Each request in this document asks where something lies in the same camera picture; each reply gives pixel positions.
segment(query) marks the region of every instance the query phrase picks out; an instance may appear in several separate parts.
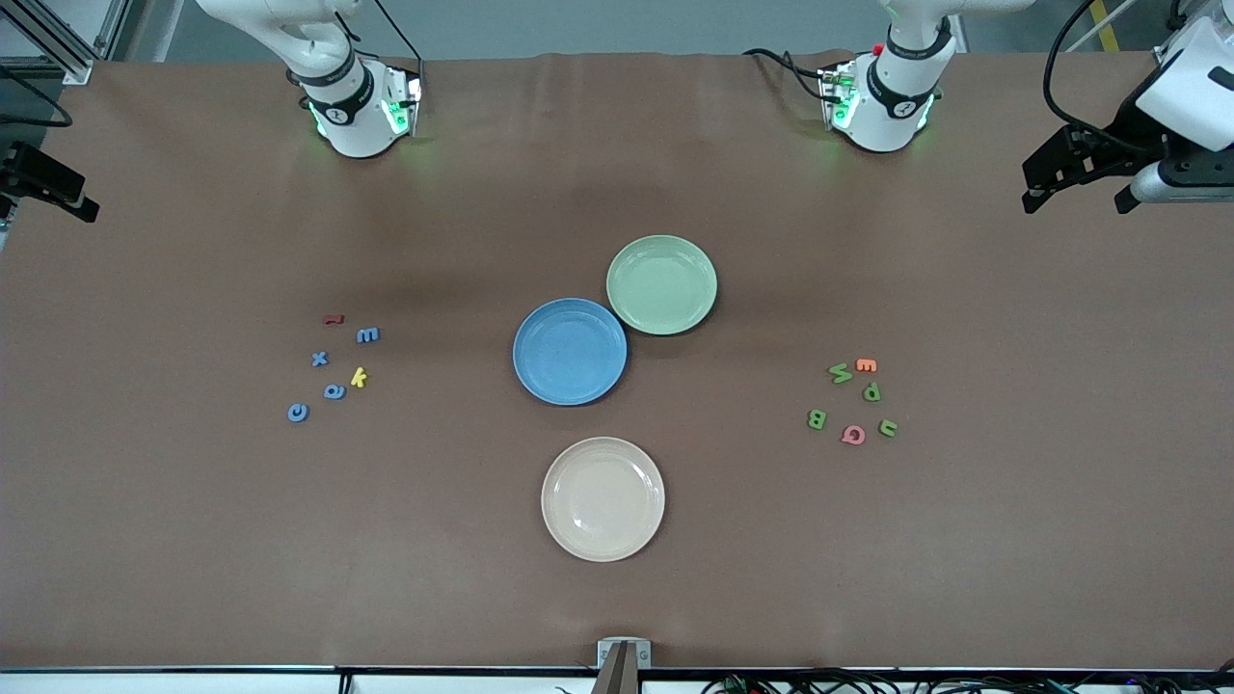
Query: cream plate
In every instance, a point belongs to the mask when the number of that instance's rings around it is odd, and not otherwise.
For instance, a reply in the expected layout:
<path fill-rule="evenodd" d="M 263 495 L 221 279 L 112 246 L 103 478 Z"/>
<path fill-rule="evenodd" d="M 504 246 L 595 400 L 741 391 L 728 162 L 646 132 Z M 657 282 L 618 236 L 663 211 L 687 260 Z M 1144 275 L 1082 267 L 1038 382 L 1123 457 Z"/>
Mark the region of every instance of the cream plate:
<path fill-rule="evenodd" d="M 645 546 L 664 519 L 664 480 L 629 441 L 585 438 L 553 461 L 540 491 L 553 540 L 589 562 L 616 562 Z"/>

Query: brown table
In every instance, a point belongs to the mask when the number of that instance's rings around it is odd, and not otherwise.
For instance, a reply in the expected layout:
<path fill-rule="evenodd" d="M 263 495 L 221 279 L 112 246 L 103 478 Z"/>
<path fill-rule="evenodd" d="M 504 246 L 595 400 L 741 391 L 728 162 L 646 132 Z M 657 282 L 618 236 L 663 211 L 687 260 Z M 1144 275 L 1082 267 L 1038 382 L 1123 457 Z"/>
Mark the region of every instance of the brown table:
<path fill-rule="evenodd" d="M 1059 99 L 1104 122 L 1148 67 L 1066 56 Z M 671 666 L 1215 666 L 1230 207 L 1118 216 L 1107 182 L 1024 215 L 1040 68 L 958 58 L 872 156 L 750 58 L 433 64 L 421 137 L 347 161 L 278 64 L 101 65 L 47 143 L 99 222 L 25 205 L 0 257 L 0 662 L 563 664 L 638 633 Z M 534 400 L 518 322 L 603 300 L 648 233 L 707 249 L 712 316 L 632 335 L 595 405 Z M 882 403 L 829 383 L 856 357 Z M 596 435 L 668 488 L 616 564 L 539 516 Z"/>

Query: metal bracket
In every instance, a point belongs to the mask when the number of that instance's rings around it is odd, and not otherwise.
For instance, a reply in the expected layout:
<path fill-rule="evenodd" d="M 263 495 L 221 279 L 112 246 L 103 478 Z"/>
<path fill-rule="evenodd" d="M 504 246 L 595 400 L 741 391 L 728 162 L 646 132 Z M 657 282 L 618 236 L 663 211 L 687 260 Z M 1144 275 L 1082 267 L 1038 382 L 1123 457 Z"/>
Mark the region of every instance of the metal bracket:
<path fill-rule="evenodd" d="M 42 0 L 0 0 L 0 15 L 7 16 L 31 43 L 64 70 L 64 84 L 80 85 L 90 80 L 99 53 Z"/>
<path fill-rule="evenodd" d="M 647 654 L 647 664 L 652 664 L 652 643 L 645 638 L 605 638 L 596 645 L 603 661 L 591 694 L 639 694 L 638 671 Z"/>
<path fill-rule="evenodd" d="M 596 667 L 605 667 L 605 659 L 608 657 L 608 652 L 621 643 L 622 641 L 628 641 L 631 646 L 634 647 L 636 662 L 638 663 L 638 669 L 647 669 L 652 667 L 652 642 L 647 638 L 639 638 L 637 636 L 610 636 L 607 638 L 601 638 L 596 641 Z"/>

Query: robotic arm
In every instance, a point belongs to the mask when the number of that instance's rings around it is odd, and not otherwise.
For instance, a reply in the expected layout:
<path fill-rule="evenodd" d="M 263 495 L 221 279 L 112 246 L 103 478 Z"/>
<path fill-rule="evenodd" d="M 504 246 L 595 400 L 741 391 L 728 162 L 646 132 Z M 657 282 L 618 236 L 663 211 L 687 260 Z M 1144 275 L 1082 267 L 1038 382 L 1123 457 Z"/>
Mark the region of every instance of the robotic arm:
<path fill-rule="evenodd" d="M 1119 214 L 1140 203 L 1234 201 L 1234 0 L 1198 5 L 1111 125 L 1071 119 L 1024 161 L 1025 212 L 1108 175 L 1132 177 L 1114 196 Z"/>
<path fill-rule="evenodd" d="M 893 152 L 926 126 L 956 40 L 948 16 L 1014 12 L 1034 0 L 879 0 L 891 15 L 887 43 L 874 53 L 824 72 L 823 121 L 855 144 Z"/>
<path fill-rule="evenodd" d="M 308 95 L 317 132 L 347 157 L 380 154 L 415 130 L 421 75 L 362 58 L 336 23 L 359 0 L 197 0 L 274 51 Z"/>

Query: green plate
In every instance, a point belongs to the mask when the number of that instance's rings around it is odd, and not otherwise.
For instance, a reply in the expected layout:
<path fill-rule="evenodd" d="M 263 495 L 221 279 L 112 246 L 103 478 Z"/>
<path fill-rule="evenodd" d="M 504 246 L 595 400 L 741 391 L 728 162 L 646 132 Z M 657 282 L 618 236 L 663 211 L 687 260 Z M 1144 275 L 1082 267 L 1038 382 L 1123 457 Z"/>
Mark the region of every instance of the green plate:
<path fill-rule="evenodd" d="M 608 304 L 626 325 L 676 335 L 716 303 L 716 268 L 702 248 L 676 236 L 644 236 L 608 265 Z"/>

